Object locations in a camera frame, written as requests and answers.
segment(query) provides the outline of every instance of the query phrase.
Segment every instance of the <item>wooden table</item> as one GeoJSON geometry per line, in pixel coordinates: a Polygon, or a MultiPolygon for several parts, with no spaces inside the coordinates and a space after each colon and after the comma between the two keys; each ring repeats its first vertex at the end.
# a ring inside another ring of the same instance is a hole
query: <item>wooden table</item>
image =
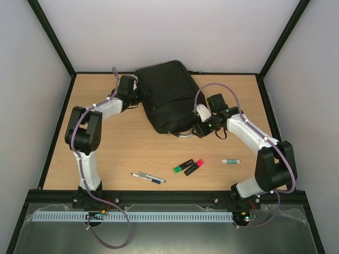
{"type": "MultiPolygon", "coordinates": [[[[267,134],[271,133],[255,76],[193,75],[193,78],[199,86],[211,82],[230,86],[248,118],[267,134]]],[[[74,106],[102,101],[114,87],[113,75],[77,75],[44,189],[78,188],[80,177],[76,159],[64,141],[70,113],[74,106]]],[[[222,93],[229,106],[235,105],[232,94],[222,87],[211,86],[203,92],[206,98],[222,93]]],[[[97,163],[105,190],[219,191],[229,190],[234,183],[252,177],[256,155],[231,133],[226,140],[218,139],[213,133],[203,139],[158,134],[139,104],[138,108],[114,115],[103,123],[97,163]],[[203,159],[205,164],[188,177],[183,172],[174,174],[173,168],[189,159],[203,159]],[[239,159],[240,164],[222,164],[222,159],[239,159]],[[131,176],[138,171],[167,182],[157,185],[131,176]]]]}

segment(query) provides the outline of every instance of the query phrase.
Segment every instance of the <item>metal frame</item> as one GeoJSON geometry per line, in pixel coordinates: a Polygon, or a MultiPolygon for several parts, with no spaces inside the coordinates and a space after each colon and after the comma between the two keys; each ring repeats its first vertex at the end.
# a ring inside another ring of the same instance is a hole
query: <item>metal frame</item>
{"type": "MultiPolygon", "coordinates": [[[[45,30],[48,38],[50,39],[52,45],[54,46],[57,54],[61,58],[62,62],[65,65],[69,75],[71,76],[71,81],[69,84],[69,88],[63,103],[63,107],[60,112],[59,120],[53,135],[53,139],[51,142],[51,146],[46,158],[46,162],[44,164],[44,168],[41,174],[41,178],[39,180],[38,189],[30,190],[26,197],[25,203],[23,205],[22,211],[20,213],[18,222],[16,224],[10,245],[7,250],[7,254],[13,253],[21,227],[25,220],[25,216],[30,204],[33,203],[71,203],[72,195],[74,190],[42,190],[44,182],[46,180],[48,168],[52,159],[52,155],[55,149],[56,141],[60,132],[60,128],[65,116],[66,108],[69,102],[69,98],[72,93],[73,85],[76,79],[77,74],[110,74],[111,72],[91,72],[91,71],[80,71],[76,72],[72,67],[66,53],[64,52],[56,34],[54,33],[46,15],[44,14],[39,2],[37,0],[27,0],[30,6],[32,7],[35,15],[37,16],[39,22],[41,23],[43,29],[45,30]]],[[[203,72],[194,72],[191,71],[191,74],[195,75],[255,75],[256,81],[259,87],[259,91],[261,94],[261,98],[263,101],[263,105],[265,108],[265,112],[267,115],[267,120],[272,132],[272,136],[278,140],[281,140],[280,132],[278,129],[278,125],[276,123],[275,115],[273,113],[272,104],[270,102],[270,98],[267,94],[267,90],[264,83],[264,77],[269,71],[270,67],[274,63],[276,57],[278,56],[280,50],[283,45],[287,41],[289,35],[291,34],[293,28],[296,26],[298,20],[306,9],[310,0],[300,0],[298,6],[296,7],[294,13],[292,14],[289,22],[287,23],[285,29],[283,30],[281,36],[279,37],[276,45],[274,46],[270,56],[268,57],[265,65],[263,66],[261,72],[258,73],[203,73],[203,72]]],[[[215,209],[227,209],[228,211],[240,211],[239,209],[233,207],[229,202],[229,194],[230,191],[199,191],[199,192],[162,192],[162,191],[113,191],[113,190],[104,190],[104,196],[110,198],[110,200],[119,199],[119,205],[121,207],[125,207],[130,204],[198,204],[201,206],[209,206],[215,209]]],[[[275,195],[263,195],[261,198],[261,204],[273,204],[276,203],[275,195]]],[[[292,194],[281,195],[281,203],[282,204],[301,204],[304,207],[307,220],[310,224],[310,229],[316,244],[316,248],[318,253],[325,253],[320,236],[317,231],[317,227],[306,197],[305,192],[296,190],[292,194]]]]}

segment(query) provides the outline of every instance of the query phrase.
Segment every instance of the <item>marker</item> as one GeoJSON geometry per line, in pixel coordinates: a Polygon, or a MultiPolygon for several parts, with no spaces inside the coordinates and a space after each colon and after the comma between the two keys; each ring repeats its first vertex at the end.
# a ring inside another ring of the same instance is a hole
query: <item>marker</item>
{"type": "Polygon", "coordinates": [[[133,175],[133,176],[135,176],[135,177],[139,177],[139,178],[141,178],[141,179],[145,179],[145,180],[151,181],[152,183],[156,183],[156,184],[160,184],[160,183],[161,183],[161,182],[158,181],[158,180],[150,179],[150,178],[147,178],[147,177],[144,177],[144,176],[139,176],[138,174],[132,173],[131,175],[133,175]]]}
{"type": "Polygon", "coordinates": [[[173,168],[173,171],[174,171],[175,173],[179,173],[179,172],[182,171],[183,169],[185,169],[185,168],[187,168],[187,167],[189,167],[189,166],[191,166],[191,165],[193,165],[193,164],[194,164],[194,160],[190,159],[190,160],[188,160],[188,161],[186,161],[186,162],[180,164],[179,166],[173,168]]]}
{"type": "Polygon", "coordinates": [[[222,163],[226,164],[240,164],[240,160],[234,160],[234,159],[223,159],[222,163]]]}
{"type": "Polygon", "coordinates": [[[151,176],[151,175],[149,175],[149,174],[145,174],[145,173],[140,172],[140,171],[139,171],[139,174],[142,175],[142,176],[145,176],[145,177],[154,179],[154,180],[158,180],[158,181],[163,182],[163,183],[166,182],[166,180],[164,180],[164,179],[161,179],[161,178],[158,178],[158,177],[155,177],[155,176],[151,176]]]}
{"type": "Polygon", "coordinates": [[[198,168],[200,168],[204,164],[203,160],[198,160],[196,163],[194,163],[191,167],[189,167],[184,173],[185,175],[190,175],[194,171],[196,171],[198,168]]]}

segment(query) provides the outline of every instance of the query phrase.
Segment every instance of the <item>white pen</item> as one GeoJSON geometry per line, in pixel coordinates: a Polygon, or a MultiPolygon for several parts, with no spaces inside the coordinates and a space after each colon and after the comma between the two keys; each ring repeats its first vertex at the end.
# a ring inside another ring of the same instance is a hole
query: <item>white pen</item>
{"type": "Polygon", "coordinates": [[[163,182],[163,183],[166,182],[166,180],[164,180],[164,179],[161,179],[161,178],[158,178],[158,177],[155,177],[155,176],[151,176],[151,175],[145,174],[145,173],[143,173],[143,172],[139,172],[139,174],[141,174],[141,175],[143,175],[143,176],[146,176],[146,177],[148,177],[148,178],[154,179],[154,180],[158,180],[158,181],[163,182]]]}
{"type": "Polygon", "coordinates": [[[151,178],[147,178],[145,176],[141,176],[141,175],[138,175],[138,174],[135,174],[135,173],[132,173],[131,175],[135,176],[135,177],[139,177],[141,179],[145,179],[145,180],[148,180],[148,181],[151,181],[152,183],[156,183],[156,184],[160,184],[161,182],[157,179],[151,179],[151,178]]]}

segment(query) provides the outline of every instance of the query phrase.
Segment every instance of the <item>black bag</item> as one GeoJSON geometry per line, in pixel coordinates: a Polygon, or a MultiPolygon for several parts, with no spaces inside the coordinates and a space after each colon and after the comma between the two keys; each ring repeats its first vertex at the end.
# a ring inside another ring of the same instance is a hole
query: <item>black bag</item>
{"type": "MultiPolygon", "coordinates": [[[[158,133],[178,134],[198,123],[200,118],[193,113],[193,108],[199,87],[181,62],[175,60],[139,69],[135,75],[138,86],[148,91],[142,105],[158,133]]],[[[206,106],[202,92],[197,104],[206,106]]]]}

